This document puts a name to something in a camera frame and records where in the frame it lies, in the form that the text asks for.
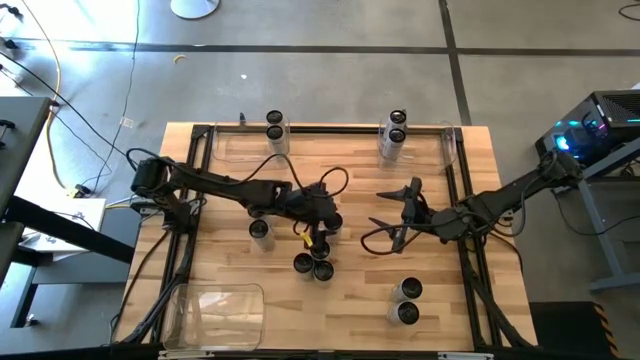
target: metal desk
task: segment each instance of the metal desk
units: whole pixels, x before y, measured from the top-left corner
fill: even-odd
[[[12,327],[24,326],[38,284],[95,282],[95,277],[90,281],[94,273],[89,269],[96,267],[100,268],[98,274],[115,273],[120,275],[119,281],[124,282],[134,254],[131,245],[135,235],[133,241],[131,237],[126,242],[116,240],[14,195],[45,124],[50,103],[49,98],[42,97],[0,97],[0,119],[15,124],[14,129],[6,130],[2,138],[5,146],[0,149],[0,279],[4,280],[13,261],[33,267]],[[133,219],[137,225],[139,217]],[[63,239],[91,253],[51,263],[51,254],[38,253],[18,245],[25,227]],[[119,271],[105,271],[104,266],[114,263],[119,263]]]

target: cylindrical container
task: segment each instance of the cylindrical container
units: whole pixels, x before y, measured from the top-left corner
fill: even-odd
[[[384,126],[384,132],[382,134],[382,138],[386,139],[389,137],[389,132],[393,129],[404,130],[407,124],[407,113],[402,110],[393,110],[389,117],[387,118],[387,123]]]
[[[414,277],[402,280],[391,290],[391,301],[395,303],[415,300],[422,294],[422,283]]]
[[[397,159],[406,138],[407,134],[404,130],[393,129],[389,131],[389,136],[382,139],[382,157],[390,160]]]
[[[420,310],[414,303],[408,301],[394,304],[387,314],[387,319],[394,325],[413,325],[419,318]]]
[[[331,245],[335,245],[340,240],[342,232],[342,216],[336,213],[331,219],[324,221],[324,227],[327,230],[327,241]]]
[[[287,132],[280,125],[271,125],[267,128],[269,147],[275,154],[286,154],[289,147]]]
[[[324,260],[316,261],[313,266],[313,276],[316,278],[318,284],[323,286],[329,285],[329,280],[333,277],[333,265]]]
[[[276,245],[269,224],[262,219],[255,220],[249,225],[249,234],[262,251],[271,251]]]
[[[267,122],[269,125],[284,125],[282,121],[284,120],[284,116],[278,110],[271,110],[267,113]]]
[[[313,258],[309,254],[301,253],[293,258],[293,268],[303,280],[313,279]]]
[[[309,253],[316,260],[324,260],[329,257],[329,253],[331,252],[331,246],[326,241],[318,242],[314,244],[310,249]]]

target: clear plastic container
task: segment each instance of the clear plastic container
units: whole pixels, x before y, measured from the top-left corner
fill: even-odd
[[[282,138],[276,143],[269,140],[267,131],[271,127],[282,129]],[[246,141],[250,136],[262,134],[261,141]],[[214,129],[213,157],[227,162],[262,162],[274,153],[288,155],[290,152],[291,124],[286,115],[279,124],[270,124],[266,120],[246,121],[242,125],[220,125]]]
[[[428,144],[424,142],[424,138],[412,136],[411,126],[408,122],[407,120],[407,123],[404,124],[405,127],[402,128],[406,133],[406,139],[402,144],[402,148],[397,152],[396,156],[388,157],[385,156],[383,152],[386,141],[384,134],[387,119],[380,119],[378,128],[378,160],[380,165],[412,164],[444,168],[456,161],[456,135],[453,124],[448,121],[441,121],[435,124],[437,127],[445,128],[443,138],[441,139],[442,141]],[[421,154],[433,153],[434,151],[442,152],[442,157],[421,156]]]
[[[167,350],[254,350],[264,330],[260,285],[177,286],[167,305]]]

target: black cable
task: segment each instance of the black cable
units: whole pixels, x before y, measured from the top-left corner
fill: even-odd
[[[34,96],[31,92],[29,92],[27,89],[25,89],[22,85],[20,85],[17,81],[15,81],[14,79],[11,78],[11,76],[5,74],[4,72],[2,72],[2,74],[4,76],[6,76],[7,78],[9,78],[9,80],[13,81],[14,84],[16,84],[16,86],[18,88],[20,88],[20,90],[24,91],[25,93],[29,94],[29,96]],[[71,133],[71,135],[73,135],[73,137],[75,137],[76,139],[78,139],[78,141],[80,141],[84,146],[87,147],[87,149],[89,149],[89,151],[91,151],[96,157],[98,157],[98,159],[102,160],[103,162],[105,161],[104,158],[100,155],[98,155],[98,153],[89,145],[87,144],[86,141],[82,140],[82,138],[80,136],[78,136],[78,134],[76,134],[73,129],[71,129],[71,127],[69,125],[67,125],[66,122],[64,122],[64,120],[62,120],[62,118],[60,118],[60,116],[58,116],[58,114],[54,113],[54,116],[56,119],[58,119],[58,121],[60,121],[60,123],[67,128],[67,130],[69,130],[69,132]],[[107,169],[109,170],[108,174],[111,174],[113,171],[111,170],[111,168],[109,166],[107,166]]]
[[[419,224],[398,224],[398,225],[381,226],[373,231],[369,231],[368,233],[362,235],[362,237],[360,237],[360,245],[362,245],[362,247],[366,252],[373,255],[385,256],[385,255],[391,255],[391,254],[397,253],[398,251],[401,251],[407,246],[409,246],[409,244],[411,244],[413,240],[417,239],[418,236],[422,234],[422,230],[416,231],[415,234],[411,235],[411,237],[404,242],[404,244],[387,251],[377,251],[377,250],[371,249],[370,247],[367,246],[367,244],[365,244],[364,239],[380,231],[385,231],[387,229],[393,229],[393,228],[413,227],[411,225],[425,226],[425,225],[419,225]]]
[[[56,94],[62,101],[65,102],[65,104],[67,104],[69,106],[69,108],[71,110],[73,110],[73,112],[76,113],[76,115],[78,115],[80,117],[80,119],[82,120],[82,122],[84,122],[89,129],[91,129],[91,131],[96,134],[102,141],[106,142],[107,144],[109,144],[110,146],[112,146],[118,153],[120,153],[121,155],[125,155],[124,152],[120,149],[118,149],[114,144],[110,143],[109,140],[105,139],[104,136],[100,135],[100,133],[91,125],[91,123],[89,123],[89,121],[87,121],[87,119],[85,119],[84,116],[82,116],[82,114],[80,114],[80,112],[73,107],[73,105],[71,105],[71,103],[65,99],[62,95],[60,95],[58,92],[56,92],[49,84],[47,84],[46,81],[42,80],[42,78],[40,78],[38,75],[36,75],[33,71],[27,69],[25,66],[23,66],[22,64],[18,63],[17,61],[13,60],[12,58],[10,58],[9,56],[3,54],[2,52],[0,52],[0,55],[4,56],[6,59],[8,59],[9,61],[11,61],[12,63],[16,64],[17,66],[19,66],[20,68],[22,68],[22,70],[28,72],[31,76],[33,76],[34,78],[36,78],[36,80],[40,81],[42,83],[42,85],[46,86],[47,89],[51,90],[54,94]]]
[[[151,258],[151,255],[156,251],[158,246],[160,246],[160,244],[164,242],[164,240],[169,236],[170,233],[171,231],[168,231],[168,230],[165,231],[162,237],[160,237],[160,239],[156,241],[156,243],[151,247],[151,249],[149,249],[149,252],[147,252],[142,258],[142,261],[140,262],[140,266],[138,266],[138,269],[136,270],[135,274],[133,275],[133,278],[131,279],[131,284],[127,288],[127,291],[125,292],[124,297],[122,298],[122,304],[120,305],[120,309],[118,310],[118,313],[116,313],[109,321],[109,343],[110,344],[113,342],[113,335],[114,335],[115,329],[118,327],[118,323],[120,323],[120,316],[122,315],[124,306],[127,304],[127,301],[129,301],[129,296],[131,295],[131,289],[133,289],[133,286],[136,284],[136,281],[138,281],[138,278],[140,277],[140,273],[142,272],[142,269],[144,268],[147,261],[149,261],[149,259]]]
[[[96,231],[96,229],[93,226],[91,226],[91,224],[89,224],[89,222],[87,220],[79,217],[78,215],[67,214],[67,213],[63,213],[63,212],[60,212],[60,211],[52,211],[52,213],[58,214],[58,215],[63,215],[63,216],[69,216],[71,219],[80,219],[80,220],[82,220],[82,222],[87,224],[87,226],[89,226],[91,228],[91,230]]]
[[[522,267],[522,255],[520,255],[520,250],[518,250],[518,248],[513,245],[512,243],[509,242],[509,240],[502,238],[494,233],[489,233],[491,236],[493,236],[494,238],[502,241],[503,243],[507,244],[511,249],[513,249],[513,251],[515,251],[516,255],[518,255],[518,262],[520,263],[520,272],[524,272],[524,269]]]
[[[627,218],[624,218],[622,220],[619,220],[618,222],[616,222],[615,224],[605,228],[604,230],[600,231],[600,232],[592,232],[592,233],[588,233],[588,232],[584,232],[584,231],[580,231],[577,230],[575,227],[573,227],[573,225],[571,225],[569,223],[569,221],[567,220],[567,218],[564,215],[564,211],[562,210],[562,205],[560,204],[560,199],[558,199],[558,196],[556,194],[553,194],[553,197],[556,199],[556,202],[558,203],[558,210],[560,210],[560,216],[562,217],[562,220],[564,221],[564,223],[567,225],[567,227],[569,229],[571,229],[571,231],[573,231],[574,233],[578,234],[578,235],[585,235],[585,236],[597,236],[597,235],[602,235],[606,232],[608,232],[609,230],[621,225],[624,222],[627,222],[629,220],[634,220],[634,219],[640,219],[640,215],[634,215],[634,216],[629,216]]]
[[[214,181],[211,180],[210,178],[204,177],[204,176],[200,176],[198,174],[195,174],[193,172],[190,172],[188,170],[185,170],[184,168],[178,166],[178,164],[176,164],[174,161],[168,159],[168,158],[163,158],[160,157],[160,155],[155,154],[147,149],[143,149],[143,148],[131,148],[129,150],[127,150],[127,153],[125,154],[125,157],[127,158],[127,161],[129,162],[129,165],[131,166],[131,168],[136,171],[138,170],[137,166],[135,166],[133,164],[133,160],[131,159],[131,153],[134,151],[139,151],[142,153],[145,153],[153,158],[155,158],[156,160],[164,163],[167,166],[173,167],[174,169],[186,173],[189,176],[192,176],[194,178],[203,180],[203,181],[207,181],[210,183],[214,183],[217,185],[221,185],[221,186],[238,186],[238,185],[242,185],[247,183],[249,180],[251,180],[254,176],[256,176],[256,174],[272,159],[276,158],[276,157],[282,157],[286,162],[287,165],[289,165],[289,169],[291,170],[291,175],[293,175],[293,179],[295,180],[296,185],[298,185],[298,187],[300,188],[300,191],[304,192],[306,195],[309,195],[311,197],[314,198],[321,198],[321,199],[327,199],[327,198],[331,198],[334,197],[340,193],[342,193],[346,188],[347,185],[349,184],[349,172],[347,171],[347,169],[341,167],[341,166],[334,166],[331,169],[327,170],[324,175],[322,175],[321,179],[324,179],[325,176],[329,175],[330,173],[334,172],[334,171],[341,171],[342,173],[345,174],[345,181],[344,181],[344,185],[336,192],[328,194],[328,195],[317,195],[317,194],[312,194],[312,193],[308,193],[304,190],[304,186],[302,185],[302,183],[300,182],[300,179],[298,179],[298,174],[296,173],[295,168],[293,167],[293,164],[291,163],[291,160],[289,159],[288,156],[284,155],[284,154],[272,154],[269,157],[267,157],[255,170],[253,170],[253,172],[251,174],[249,174],[249,176],[247,176],[246,178],[236,181],[236,182],[222,182],[222,181]]]
[[[300,221],[296,220],[296,222],[293,223],[293,233],[298,235],[298,236],[300,236],[300,233],[297,230],[297,226],[298,226],[299,222]],[[302,232],[307,232],[307,230],[309,230],[309,224],[307,224],[307,226],[305,226],[305,228],[304,228],[304,230],[302,230]]]
[[[112,146],[111,150],[109,150],[109,154],[107,155],[107,159],[102,164],[102,167],[100,168],[100,171],[98,172],[98,176],[95,177],[96,183],[93,185],[93,190],[91,191],[93,194],[96,193],[96,190],[98,189],[98,184],[100,183],[100,177],[103,176],[102,172],[104,171],[104,168],[107,166],[107,162],[111,158],[111,154],[113,154],[113,150],[115,148],[115,143],[118,140],[118,136],[120,135],[120,131],[122,130],[122,124],[124,123],[125,115],[127,114],[127,107],[129,106],[129,95],[131,95],[131,87],[133,85],[133,72],[134,72],[134,70],[136,68],[136,50],[138,49],[138,37],[139,37],[139,35],[140,35],[140,0],[138,0],[138,7],[137,7],[137,12],[136,12],[136,39],[135,39],[135,42],[133,43],[133,51],[132,51],[132,55],[131,55],[131,60],[132,60],[131,72],[129,73],[129,87],[127,89],[127,96],[125,97],[125,100],[124,100],[124,109],[122,110],[122,116],[120,117],[120,122],[118,124],[118,130],[116,130],[116,134],[113,137],[113,140],[111,140],[111,143],[114,144],[114,146]]]
[[[627,19],[629,19],[629,20],[633,20],[633,21],[640,21],[640,18],[633,17],[633,16],[631,16],[631,15],[627,15],[627,14],[625,14],[625,13],[624,13],[624,10],[626,10],[626,9],[629,9],[629,8],[632,8],[632,7],[640,6],[640,0],[634,0],[634,1],[638,2],[638,4],[629,4],[629,5],[625,5],[625,6],[621,7],[621,8],[618,10],[618,14],[620,14],[621,16],[623,16],[623,17],[625,17],[625,18],[627,18]]]

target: blue led light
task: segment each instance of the blue led light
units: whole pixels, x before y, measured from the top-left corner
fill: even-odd
[[[569,150],[569,145],[567,145],[567,139],[564,136],[558,136],[556,138],[556,146],[560,150]]]

